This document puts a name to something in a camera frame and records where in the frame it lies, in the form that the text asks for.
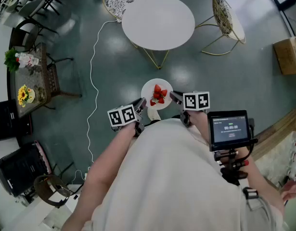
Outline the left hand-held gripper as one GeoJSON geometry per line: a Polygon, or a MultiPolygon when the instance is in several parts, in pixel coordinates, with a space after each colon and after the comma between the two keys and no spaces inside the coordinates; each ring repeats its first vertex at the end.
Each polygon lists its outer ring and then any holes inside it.
{"type": "Polygon", "coordinates": [[[141,113],[146,107],[146,98],[139,98],[132,103],[120,106],[107,112],[111,128],[113,131],[119,131],[124,126],[135,123],[135,137],[138,137],[144,131],[141,113]]]}

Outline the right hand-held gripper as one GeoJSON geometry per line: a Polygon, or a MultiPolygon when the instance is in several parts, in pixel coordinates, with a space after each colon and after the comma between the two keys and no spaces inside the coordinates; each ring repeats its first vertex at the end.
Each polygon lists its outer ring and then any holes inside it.
{"type": "Polygon", "coordinates": [[[169,94],[174,103],[179,106],[180,120],[188,128],[192,126],[188,111],[206,112],[210,108],[209,91],[193,91],[182,93],[179,91],[171,91],[169,94]]]}

